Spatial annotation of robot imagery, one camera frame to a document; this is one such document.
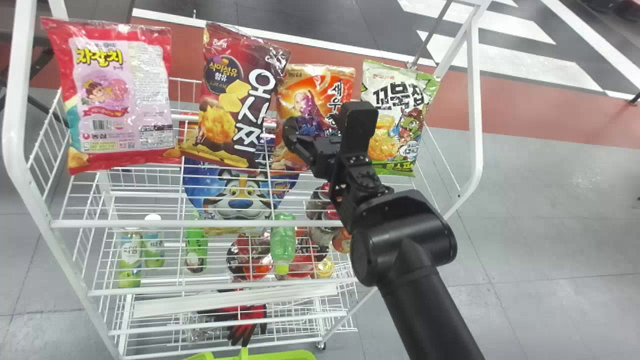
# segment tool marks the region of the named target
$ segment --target green basket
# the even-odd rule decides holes
[[[185,360],[214,360],[213,354],[210,352],[202,352]],[[217,360],[316,360],[316,357],[306,350],[293,350],[285,352],[272,352],[269,354],[249,355],[249,349],[243,347],[238,356],[221,357]]]

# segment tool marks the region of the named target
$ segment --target green bottle cap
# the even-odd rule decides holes
[[[276,264],[276,274],[285,276],[289,273],[289,264]]]

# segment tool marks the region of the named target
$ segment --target white bottle cap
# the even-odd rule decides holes
[[[158,214],[149,214],[145,216],[145,220],[162,220],[162,218]]]

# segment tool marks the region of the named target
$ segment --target barcode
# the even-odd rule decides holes
[[[93,130],[111,130],[109,120],[93,120]]]

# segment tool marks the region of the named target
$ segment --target black robotic arm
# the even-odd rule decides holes
[[[371,166],[377,119],[370,103],[348,102],[334,118],[341,135],[301,136],[291,117],[283,141],[329,181],[331,202],[353,235],[353,270],[363,285],[380,290],[409,357],[484,359],[436,269],[456,257],[449,224],[419,191],[394,192]]]

